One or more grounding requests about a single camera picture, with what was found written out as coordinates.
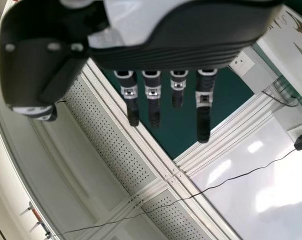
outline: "white wall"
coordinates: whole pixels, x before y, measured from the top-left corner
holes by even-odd
[[[5,236],[6,239],[15,239],[15,240],[23,240],[23,236],[18,230],[16,224],[12,220],[7,208],[5,207],[1,196],[0,196],[0,229]]]

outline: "electrical socket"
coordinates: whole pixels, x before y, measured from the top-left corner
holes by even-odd
[[[289,130],[287,131],[287,133],[290,135],[290,137],[291,137],[291,139],[293,140],[293,142],[296,141],[296,139],[297,139],[300,135],[302,135],[302,124],[299,125],[299,126],[296,126],[296,127],[292,128],[292,129],[289,129]]]
[[[230,67],[240,76],[243,77],[253,66],[252,59],[241,51],[239,55],[230,63]]]

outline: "black rubber grip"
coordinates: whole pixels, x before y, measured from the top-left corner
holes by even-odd
[[[161,111],[160,99],[149,99],[149,121],[152,128],[160,128],[161,126]]]
[[[207,143],[210,139],[210,107],[197,108],[197,140],[200,143]]]
[[[139,116],[139,107],[137,103],[137,98],[134,99],[126,99],[126,107],[127,107],[127,119],[131,126],[138,126],[140,122]]]
[[[196,73],[196,86],[195,89],[199,92],[210,92],[214,88],[214,82],[216,75],[202,76],[198,72]]]
[[[180,108],[183,105],[183,90],[176,91],[173,90],[172,92],[172,105],[174,108]]]

